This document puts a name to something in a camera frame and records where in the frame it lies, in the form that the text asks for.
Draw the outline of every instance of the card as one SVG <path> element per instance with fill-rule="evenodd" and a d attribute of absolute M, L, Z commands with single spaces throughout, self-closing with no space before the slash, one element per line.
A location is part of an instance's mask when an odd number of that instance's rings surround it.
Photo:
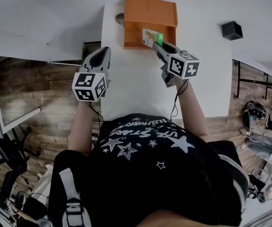
<path fill-rule="evenodd" d="M 153 48 L 153 43 L 157 42 L 162 45 L 163 35 L 162 33 L 144 28 L 142 29 L 142 43 Z"/>

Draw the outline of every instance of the chair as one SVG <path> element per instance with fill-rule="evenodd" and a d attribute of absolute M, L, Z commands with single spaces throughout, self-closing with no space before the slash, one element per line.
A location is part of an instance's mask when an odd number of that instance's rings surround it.
<path fill-rule="evenodd" d="M 9 198 L 12 190 L 12 186 L 16 179 L 27 171 L 27 161 L 29 157 L 26 157 L 25 152 L 35 157 L 40 156 L 40 152 L 33 153 L 26 147 L 24 147 L 24 141 L 26 140 L 31 128 L 27 129 L 23 139 L 20 141 L 17 137 L 16 132 L 12 129 L 15 140 L 11 140 L 7 134 L 4 134 L 4 138 L 0 138 L 0 164 L 7 163 L 12 169 L 5 175 L 5 179 L 0 190 L 0 207 L 6 208 L 4 202 L 6 198 Z"/>

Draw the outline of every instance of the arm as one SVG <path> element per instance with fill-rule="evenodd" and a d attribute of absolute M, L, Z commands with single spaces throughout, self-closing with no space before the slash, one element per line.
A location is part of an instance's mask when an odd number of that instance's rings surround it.
<path fill-rule="evenodd" d="M 88 155 L 92 144 L 93 111 L 87 102 L 79 102 L 69 137 L 68 149 Z"/>
<path fill-rule="evenodd" d="M 178 91 L 184 81 L 177 77 L 174 77 L 174 79 Z M 205 142 L 209 142 L 210 139 L 207 123 L 189 81 L 186 90 L 179 96 L 179 101 L 184 128 L 200 137 Z"/>

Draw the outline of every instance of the white tabletop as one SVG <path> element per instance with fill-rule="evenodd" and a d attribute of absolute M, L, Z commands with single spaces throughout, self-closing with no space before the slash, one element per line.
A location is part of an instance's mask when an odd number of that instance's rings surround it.
<path fill-rule="evenodd" d="M 123 5 L 105 5 L 102 46 L 111 48 L 109 79 L 102 98 L 102 115 L 112 120 L 131 113 L 170 117 L 177 93 L 166 88 L 160 67 L 163 63 L 153 51 L 124 50 L 124 27 L 115 22 Z M 232 55 L 231 42 L 224 39 L 221 27 L 186 13 L 177 6 L 177 47 L 201 60 L 197 77 L 191 79 L 199 104 L 206 117 L 226 116 L 230 104 Z"/>

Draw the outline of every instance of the black speaker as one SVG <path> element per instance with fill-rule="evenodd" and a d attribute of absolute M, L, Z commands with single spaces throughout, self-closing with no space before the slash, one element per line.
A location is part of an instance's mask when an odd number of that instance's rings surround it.
<path fill-rule="evenodd" d="M 228 40 L 238 40 L 243 38 L 242 28 L 236 21 L 231 21 L 222 27 L 222 36 Z"/>

